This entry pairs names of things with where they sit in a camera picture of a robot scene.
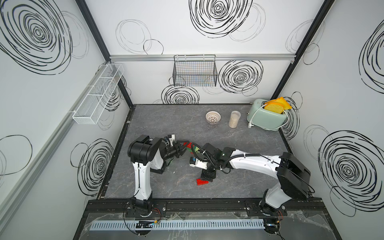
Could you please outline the mint green toaster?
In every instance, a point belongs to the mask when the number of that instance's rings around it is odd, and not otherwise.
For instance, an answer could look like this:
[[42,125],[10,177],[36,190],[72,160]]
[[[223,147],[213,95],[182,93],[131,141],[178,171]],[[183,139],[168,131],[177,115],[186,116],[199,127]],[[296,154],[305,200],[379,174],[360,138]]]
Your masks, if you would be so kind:
[[285,111],[282,114],[266,111],[266,102],[263,99],[254,100],[247,114],[248,128],[259,127],[267,131],[277,131],[289,122],[290,118]]

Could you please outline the yellow toast slice front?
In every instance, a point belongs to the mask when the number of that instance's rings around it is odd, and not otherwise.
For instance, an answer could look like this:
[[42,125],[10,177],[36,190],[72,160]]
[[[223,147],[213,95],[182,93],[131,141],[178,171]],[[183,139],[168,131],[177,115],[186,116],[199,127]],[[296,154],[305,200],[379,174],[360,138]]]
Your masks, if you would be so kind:
[[285,106],[278,102],[268,102],[264,106],[264,109],[266,111],[270,111],[276,114],[282,114],[285,110]]

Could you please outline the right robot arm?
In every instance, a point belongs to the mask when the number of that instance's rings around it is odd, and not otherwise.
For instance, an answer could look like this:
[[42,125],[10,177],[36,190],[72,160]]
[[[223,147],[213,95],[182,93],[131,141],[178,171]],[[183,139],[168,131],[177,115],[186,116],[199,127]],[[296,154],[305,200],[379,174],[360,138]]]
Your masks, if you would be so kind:
[[190,166],[202,170],[201,179],[212,182],[217,171],[249,170],[275,178],[278,183],[265,190],[257,209],[265,216],[281,214],[289,200],[307,200],[315,192],[310,186],[311,172],[291,153],[280,156],[246,153],[235,148],[220,150],[207,143],[203,147],[191,143]]

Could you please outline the yellow toast slice back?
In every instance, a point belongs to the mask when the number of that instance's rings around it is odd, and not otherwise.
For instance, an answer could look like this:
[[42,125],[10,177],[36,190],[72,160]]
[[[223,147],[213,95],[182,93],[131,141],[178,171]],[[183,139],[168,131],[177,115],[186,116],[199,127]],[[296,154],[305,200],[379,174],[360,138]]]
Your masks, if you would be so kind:
[[284,110],[292,109],[292,106],[283,97],[275,99],[275,100],[273,100],[273,102],[282,105]]

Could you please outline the white perforated bowl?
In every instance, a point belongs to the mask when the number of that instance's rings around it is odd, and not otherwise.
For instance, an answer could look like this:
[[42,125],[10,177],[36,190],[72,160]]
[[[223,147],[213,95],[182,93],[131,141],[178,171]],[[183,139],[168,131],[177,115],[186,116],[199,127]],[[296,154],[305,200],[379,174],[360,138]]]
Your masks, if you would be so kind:
[[215,125],[221,120],[221,114],[216,111],[209,111],[205,115],[206,121],[209,124]]

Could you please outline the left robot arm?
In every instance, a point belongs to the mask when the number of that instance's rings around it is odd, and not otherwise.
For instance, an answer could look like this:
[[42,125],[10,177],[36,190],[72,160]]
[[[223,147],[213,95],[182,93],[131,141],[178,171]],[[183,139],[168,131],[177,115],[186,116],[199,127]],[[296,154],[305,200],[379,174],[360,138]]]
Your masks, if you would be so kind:
[[141,216],[151,215],[154,208],[151,173],[162,174],[167,160],[181,157],[190,141],[177,141],[174,135],[151,138],[141,135],[128,148],[128,157],[135,172],[135,192],[131,204]]

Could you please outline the translucent plastic cup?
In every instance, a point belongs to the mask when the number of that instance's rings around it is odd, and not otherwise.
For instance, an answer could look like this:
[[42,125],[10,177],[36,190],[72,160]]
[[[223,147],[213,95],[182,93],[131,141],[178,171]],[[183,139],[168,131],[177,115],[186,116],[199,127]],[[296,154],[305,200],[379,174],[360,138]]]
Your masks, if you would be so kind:
[[232,111],[229,120],[229,127],[235,129],[238,126],[240,118],[241,113],[239,111]]

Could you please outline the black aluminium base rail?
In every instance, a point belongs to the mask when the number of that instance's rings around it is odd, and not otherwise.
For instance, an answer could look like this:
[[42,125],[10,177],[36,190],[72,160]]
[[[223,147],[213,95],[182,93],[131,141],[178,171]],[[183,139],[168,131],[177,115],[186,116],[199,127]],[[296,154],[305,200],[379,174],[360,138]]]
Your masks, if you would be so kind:
[[245,199],[153,199],[149,210],[134,206],[131,199],[101,199],[88,201],[83,217],[89,214],[119,214],[129,218],[165,217],[171,213],[245,212],[249,217],[273,218],[287,216],[289,211],[325,211],[320,198],[305,201],[290,200],[272,213],[264,213],[261,198]]

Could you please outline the red large lego brick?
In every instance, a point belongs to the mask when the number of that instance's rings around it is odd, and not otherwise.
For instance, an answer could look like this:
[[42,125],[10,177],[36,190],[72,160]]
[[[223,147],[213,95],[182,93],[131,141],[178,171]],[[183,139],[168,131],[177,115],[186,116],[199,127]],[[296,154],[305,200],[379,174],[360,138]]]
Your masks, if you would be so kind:
[[197,179],[197,185],[198,185],[198,186],[207,185],[207,184],[209,184],[209,183],[210,183],[209,181],[205,181],[205,180]]

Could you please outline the yellow toast slice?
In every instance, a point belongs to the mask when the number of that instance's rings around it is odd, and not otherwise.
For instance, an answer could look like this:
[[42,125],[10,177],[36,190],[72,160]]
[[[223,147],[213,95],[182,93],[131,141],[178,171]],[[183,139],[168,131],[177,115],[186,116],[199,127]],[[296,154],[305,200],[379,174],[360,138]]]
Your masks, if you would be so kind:
[[284,110],[292,109],[292,106],[283,97],[275,99],[275,100],[273,100],[273,102],[282,105]]
[[285,106],[278,102],[268,102],[264,106],[264,109],[266,111],[270,111],[276,114],[282,114],[285,110]]

